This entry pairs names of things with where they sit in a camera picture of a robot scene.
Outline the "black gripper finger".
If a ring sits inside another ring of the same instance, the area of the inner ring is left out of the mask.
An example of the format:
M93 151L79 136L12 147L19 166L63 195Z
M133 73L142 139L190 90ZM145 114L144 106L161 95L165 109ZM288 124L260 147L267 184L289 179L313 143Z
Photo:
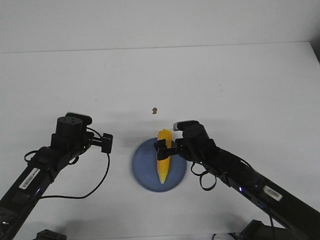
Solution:
M153 145L157 159L167 159L170 156L165 139L157 140Z

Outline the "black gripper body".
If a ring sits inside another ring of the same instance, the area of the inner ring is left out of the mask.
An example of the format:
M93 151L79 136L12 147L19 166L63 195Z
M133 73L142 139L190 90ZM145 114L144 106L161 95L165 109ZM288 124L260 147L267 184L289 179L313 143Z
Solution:
M168 149L169 155L179 155L190 162L206 163L217 156L217 146L205 127L198 123L186 127L182 138L175 140L175 146Z
M51 135L50 146L68 153L84 153L92 145L101 147L102 153L112 151L113 136L108 133L95 137L97 132L89 129L76 117L61 116L56 121L55 133Z

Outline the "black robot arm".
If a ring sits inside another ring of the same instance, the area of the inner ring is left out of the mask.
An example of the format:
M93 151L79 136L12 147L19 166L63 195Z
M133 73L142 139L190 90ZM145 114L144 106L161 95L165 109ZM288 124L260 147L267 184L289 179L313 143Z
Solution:
M27 167L0 200L2 240L16 236L62 169L75 164L91 146L100 147L104 154L111 153L113 136L104 133L95 137L97 132L89 128L91 123L90 116L68 112L57 119L50 146L32 151Z
M299 240L320 238L320 213L275 184L242 158L216 146L205 127L196 120L176 122L174 131L181 131L172 147L164 139L154 143L157 159L179 155L205 168L228 187L235 189L263 212L276 220Z

